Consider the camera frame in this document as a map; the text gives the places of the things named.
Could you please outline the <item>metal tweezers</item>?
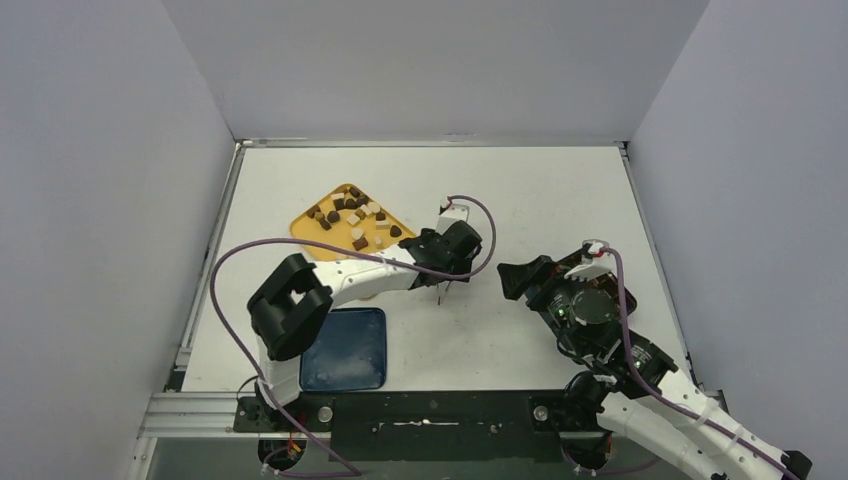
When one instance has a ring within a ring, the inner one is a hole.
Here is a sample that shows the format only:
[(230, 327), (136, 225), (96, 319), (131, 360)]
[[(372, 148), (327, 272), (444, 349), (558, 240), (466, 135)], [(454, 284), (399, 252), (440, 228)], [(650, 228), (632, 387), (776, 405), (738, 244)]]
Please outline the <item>metal tweezers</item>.
[(445, 280), (436, 286), (436, 304), (441, 306), (445, 303), (446, 297), (450, 291), (452, 281)]

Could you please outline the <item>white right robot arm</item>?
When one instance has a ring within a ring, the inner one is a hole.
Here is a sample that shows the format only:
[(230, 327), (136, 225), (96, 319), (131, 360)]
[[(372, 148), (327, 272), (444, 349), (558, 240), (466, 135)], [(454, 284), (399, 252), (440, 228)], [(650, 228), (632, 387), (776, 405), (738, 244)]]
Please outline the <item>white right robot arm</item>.
[(583, 367), (565, 389), (576, 426), (630, 439), (691, 479), (805, 479), (811, 459), (763, 440), (707, 395), (656, 343), (630, 326), (635, 297), (608, 247), (561, 260), (498, 265), (505, 298), (524, 300)]

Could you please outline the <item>blue chocolate box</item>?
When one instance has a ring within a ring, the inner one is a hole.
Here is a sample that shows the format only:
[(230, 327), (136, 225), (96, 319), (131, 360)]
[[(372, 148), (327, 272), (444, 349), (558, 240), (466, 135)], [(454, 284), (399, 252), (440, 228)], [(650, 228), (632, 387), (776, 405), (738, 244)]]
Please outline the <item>blue chocolate box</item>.
[(602, 257), (602, 260), (604, 260), (605, 263), (612, 269), (612, 272), (610, 274), (598, 277), (589, 282), (573, 281), (564, 277), (565, 272), (569, 268), (577, 265), (580, 259), (579, 250), (580, 249), (567, 255), (559, 261), (559, 264), (561, 265), (562, 277), (566, 281), (575, 283), (578, 288), (591, 288), (606, 293), (616, 305), (616, 309), (618, 312), (621, 311), (620, 303), (623, 299), (627, 314), (631, 315), (632, 313), (634, 313), (637, 308), (637, 300), (630, 293), (624, 282), (623, 263), (619, 256), (612, 252), (610, 246), (606, 250), (606, 255)]

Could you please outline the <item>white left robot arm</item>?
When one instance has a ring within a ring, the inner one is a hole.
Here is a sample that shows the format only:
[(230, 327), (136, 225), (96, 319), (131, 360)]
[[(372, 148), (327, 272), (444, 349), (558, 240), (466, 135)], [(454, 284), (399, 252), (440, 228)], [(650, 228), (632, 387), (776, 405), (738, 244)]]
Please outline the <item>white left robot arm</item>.
[(423, 229), (378, 252), (375, 261), (286, 257), (247, 302), (251, 327), (266, 349), (259, 362), (260, 417), (276, 430), (297, 421), (300, 357), (314, 344), (332, 308), (465, 276), (481, 248), (482, 237), (459, 220), (443, 232)]

